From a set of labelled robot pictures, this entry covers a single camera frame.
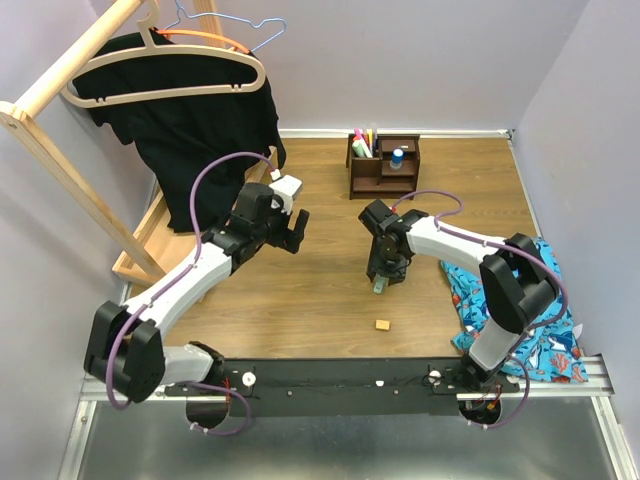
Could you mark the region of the small tan eraser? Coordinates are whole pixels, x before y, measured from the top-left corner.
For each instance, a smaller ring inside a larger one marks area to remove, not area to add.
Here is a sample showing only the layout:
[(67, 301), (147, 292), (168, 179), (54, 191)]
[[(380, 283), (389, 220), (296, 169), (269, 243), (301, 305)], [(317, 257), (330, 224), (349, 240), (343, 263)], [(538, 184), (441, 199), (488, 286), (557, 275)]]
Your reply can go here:
[(388, 321), (385, 321), (385, 320), (377, 320), (375, 322), (375, 329), (379, 330), (379, 331), (389, 331), (390, 330), (390, 323)]

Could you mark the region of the dark wooden desk organizer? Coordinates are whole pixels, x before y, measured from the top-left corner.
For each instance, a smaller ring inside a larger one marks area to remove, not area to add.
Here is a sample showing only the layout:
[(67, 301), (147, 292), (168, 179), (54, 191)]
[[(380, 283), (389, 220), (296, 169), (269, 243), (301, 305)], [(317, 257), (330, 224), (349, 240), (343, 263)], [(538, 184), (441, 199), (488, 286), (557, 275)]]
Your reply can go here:
[[(371, 158), (354, 155), (354, 133), (348, 136), (345, 166), (348, 169), (348, 195), (350, 200), (400, 198), (417, 189), (421, 154), (419, 135), (379, 134), (378, 152)], [(395, 148), (404, 151), (399, 171), (389, 168)]]

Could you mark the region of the blue grey glue stick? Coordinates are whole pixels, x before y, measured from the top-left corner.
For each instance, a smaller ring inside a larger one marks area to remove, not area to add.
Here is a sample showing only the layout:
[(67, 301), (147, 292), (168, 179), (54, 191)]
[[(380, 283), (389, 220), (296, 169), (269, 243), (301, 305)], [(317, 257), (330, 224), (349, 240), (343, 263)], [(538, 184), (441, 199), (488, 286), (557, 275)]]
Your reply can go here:
[(392, 171), (399, 171), (404, 161), (404, 151), (401, 148), (395, 148), (392, 152), (389, 168)]

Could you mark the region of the mint green highlighter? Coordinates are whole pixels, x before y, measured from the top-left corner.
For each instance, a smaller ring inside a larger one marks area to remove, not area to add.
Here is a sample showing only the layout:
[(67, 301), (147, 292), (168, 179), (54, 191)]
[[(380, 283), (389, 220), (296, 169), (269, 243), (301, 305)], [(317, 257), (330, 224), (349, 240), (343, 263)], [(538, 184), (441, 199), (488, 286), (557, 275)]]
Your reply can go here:
[(352, 150), (354, 155), (359, 158), (371, 158), (372, 153), (367, 144), (362, 139), (356, 139), (352, 142)]

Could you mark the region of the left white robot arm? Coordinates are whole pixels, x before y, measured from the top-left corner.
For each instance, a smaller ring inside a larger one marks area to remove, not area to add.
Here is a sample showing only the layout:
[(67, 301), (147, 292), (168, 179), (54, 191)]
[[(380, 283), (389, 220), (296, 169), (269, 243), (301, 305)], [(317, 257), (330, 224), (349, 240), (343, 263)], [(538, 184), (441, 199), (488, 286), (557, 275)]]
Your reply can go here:
[(177, 383), (201, 395), (214, 393), (222, 380), (221, 356), (199, 342), (167, 347), (164, 339), (187, 310), (262, 247), (298, 252), (308, 211), (300, 211), (294, 225), (289, 222), (301, 190), (301, 180), (291, 175), (268, 185), (246, 184), (228, 224), (207, 230), (173, 270), (122, 305), (102, 304), (94, 315), (85, 372), (133, 403)]

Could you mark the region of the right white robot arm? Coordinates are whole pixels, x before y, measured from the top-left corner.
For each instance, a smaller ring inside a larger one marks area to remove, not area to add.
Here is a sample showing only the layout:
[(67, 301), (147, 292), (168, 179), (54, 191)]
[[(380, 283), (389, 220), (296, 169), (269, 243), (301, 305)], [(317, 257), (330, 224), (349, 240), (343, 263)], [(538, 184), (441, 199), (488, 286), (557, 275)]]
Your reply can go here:
[(525, 235), (482, 236), (415, 209), (400, 216), (381, 200), (367, 205), (358, 219), (372, 235), (366, 275), (377, 294), (403, 282), (416, 255), (480, 278), (489, 318), (454, 370), (456, 386), (480, 392), (493, 384), (518, 341), (559, 296), (560, 281)]

